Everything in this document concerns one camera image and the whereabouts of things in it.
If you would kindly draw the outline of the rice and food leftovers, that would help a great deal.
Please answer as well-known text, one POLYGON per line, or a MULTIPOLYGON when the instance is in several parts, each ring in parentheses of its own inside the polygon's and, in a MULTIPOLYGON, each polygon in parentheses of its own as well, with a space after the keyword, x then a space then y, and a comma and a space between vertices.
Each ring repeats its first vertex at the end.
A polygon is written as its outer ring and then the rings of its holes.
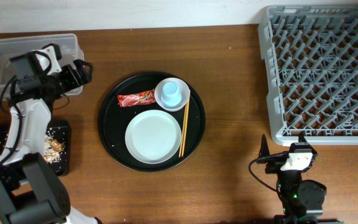
POLYGON ((52 127, 47 128, 45 136, 38 135, 37 137, 31 135, 23 135, 13 153, 4 163, 4 166, 13 164, 23 160, 25 155, 39 153, 48 164, 57 163, 61 161, 61 155, 66 154, 68 142, 70 137, 70 129, 68 127, 52 127), (55 152, 50 142, 56 139, 64 145, 62 152, 55 152))

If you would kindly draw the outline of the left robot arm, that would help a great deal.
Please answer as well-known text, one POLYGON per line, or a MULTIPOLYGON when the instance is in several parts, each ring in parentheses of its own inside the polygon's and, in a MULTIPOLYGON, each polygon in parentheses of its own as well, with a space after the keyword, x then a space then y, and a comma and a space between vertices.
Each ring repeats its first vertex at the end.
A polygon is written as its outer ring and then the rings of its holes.
POLYGON ((15 75, 5 90, 11 124, 0 155, 2 223, 100 223, 71 206, 61 180, 44 159, 45 133, 53 104, 89 83, 93 65, 81 59, 59 65, 57 44, 10 59, 15 75))

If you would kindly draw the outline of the brown food scrap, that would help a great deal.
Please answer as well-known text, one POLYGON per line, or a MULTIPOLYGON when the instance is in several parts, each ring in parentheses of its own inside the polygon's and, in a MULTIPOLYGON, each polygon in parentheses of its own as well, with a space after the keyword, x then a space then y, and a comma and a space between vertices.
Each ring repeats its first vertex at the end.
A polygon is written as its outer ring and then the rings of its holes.
POLYGON ((64 145, 58 142, 56 139, 50 142, 50 146, 55 152, 62 152, 64 149, 64 145))

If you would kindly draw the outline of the pale green plate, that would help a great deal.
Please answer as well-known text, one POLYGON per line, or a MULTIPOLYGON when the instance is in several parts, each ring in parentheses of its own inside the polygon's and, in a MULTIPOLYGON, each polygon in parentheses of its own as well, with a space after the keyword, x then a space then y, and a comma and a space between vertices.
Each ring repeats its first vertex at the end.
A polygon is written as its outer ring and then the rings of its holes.
POLYGON ((167 112, 147 110, 129 122, 124 140, 127 150, 136 160, 145 164, 160 164, 178 151, 181 127, 167 112))

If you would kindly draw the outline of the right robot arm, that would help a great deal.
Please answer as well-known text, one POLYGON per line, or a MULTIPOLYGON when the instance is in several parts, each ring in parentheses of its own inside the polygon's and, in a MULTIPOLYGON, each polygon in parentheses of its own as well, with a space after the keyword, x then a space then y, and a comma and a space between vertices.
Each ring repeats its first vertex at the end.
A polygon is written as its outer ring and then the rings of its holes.
POLYGON ((302 174, 312 168, 318 153, 301 133, 297 142, 289 150, 271 154, 267 138, 262 136, 259 155, 249 163, 248 170, 252 177, 266 188, 274 191, 282 203, 283 214, 275 215, 273 222, 286 223, 339 223, 339 220, 320 220, 327 187, 315 180, 304 180, 302 174), (274 187, 260 180, 253 172, 254 163, 265 164, 266 174, 275 174, 274 187))

